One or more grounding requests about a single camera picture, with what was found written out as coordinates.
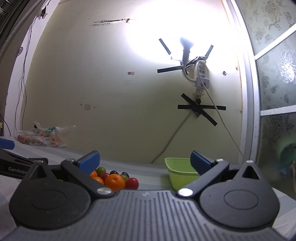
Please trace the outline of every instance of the bright light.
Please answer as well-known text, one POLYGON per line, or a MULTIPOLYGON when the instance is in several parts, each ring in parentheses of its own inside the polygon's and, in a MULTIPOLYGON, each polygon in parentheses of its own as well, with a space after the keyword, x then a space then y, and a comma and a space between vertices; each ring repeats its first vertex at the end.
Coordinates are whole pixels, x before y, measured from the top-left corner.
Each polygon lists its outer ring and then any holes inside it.
POLYGON ((167 62, 170 57, 159 38, 172 52, 174 59, 182 59, 180 37, 194 43, 190 58, 203 56, 211 45, 210 6, 193 0, 159 0, 141 5, 126 25, 126 37, 132 49, 142 57, 167 62))

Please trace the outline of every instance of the dark purple grape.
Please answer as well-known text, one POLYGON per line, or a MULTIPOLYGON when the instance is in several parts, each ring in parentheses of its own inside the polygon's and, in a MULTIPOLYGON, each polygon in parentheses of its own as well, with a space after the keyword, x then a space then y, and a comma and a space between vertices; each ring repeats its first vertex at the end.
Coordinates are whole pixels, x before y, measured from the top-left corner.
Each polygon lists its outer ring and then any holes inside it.
POLYGON ((111 171, 110 174, 118 174, 117 171, 111 171))
POLYGON ((123 172, 122 174, 123 175, 126 175, 129 178, 129 175, 126 172, 123 172))

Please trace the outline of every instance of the blue gripper pad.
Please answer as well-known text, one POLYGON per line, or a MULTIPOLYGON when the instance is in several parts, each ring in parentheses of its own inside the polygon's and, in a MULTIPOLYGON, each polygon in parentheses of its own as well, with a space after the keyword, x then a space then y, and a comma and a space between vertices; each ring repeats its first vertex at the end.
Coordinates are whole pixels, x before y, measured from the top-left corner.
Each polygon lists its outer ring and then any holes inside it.
POLYGON ((75 161, 76 166, 86 174, 91 174, 100 165, 100 153, 92 151, 75 161))
POLYGON ((0 138, 0 148, 13 150, 14 147, 15 147, 14 141, 6 140, 4 138, 0 138))
POLYGON ((202 175, 215 165, 215 161, 195 150, 190 155, 190 164, 199 175, 202 175))

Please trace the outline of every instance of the frosted glass panel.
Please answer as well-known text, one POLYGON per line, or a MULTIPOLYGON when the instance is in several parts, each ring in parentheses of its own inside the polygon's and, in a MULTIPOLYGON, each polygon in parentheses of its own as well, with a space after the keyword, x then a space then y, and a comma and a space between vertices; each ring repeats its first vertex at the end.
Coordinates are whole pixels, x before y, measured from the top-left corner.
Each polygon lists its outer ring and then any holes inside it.
POLYGON ((296 32, 257 61, 261 110, 296 104, 296 32))
POLYGON ((296 199, 296 113, 261 117, 257 164, 278 190, 296 199))
POLYGON ((296 23, 291 0, 236 0, 257 54, 296 23))

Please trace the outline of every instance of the triangular hole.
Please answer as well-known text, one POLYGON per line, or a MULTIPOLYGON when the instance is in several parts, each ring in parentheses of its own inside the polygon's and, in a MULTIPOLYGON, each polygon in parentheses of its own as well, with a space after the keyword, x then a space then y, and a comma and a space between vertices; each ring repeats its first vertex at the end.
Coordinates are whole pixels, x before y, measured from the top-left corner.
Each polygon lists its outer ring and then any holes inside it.
POLYGON ((260 179, 252 166, 248 166, 242 176, 244 178, 260 179))
POLYGON ((45 177, 47 177, 47 175, 46 175, 43 167, 38 166, 38 167, 36 167, 36 169, 32 173, 30 179, 45 178, 45 177))

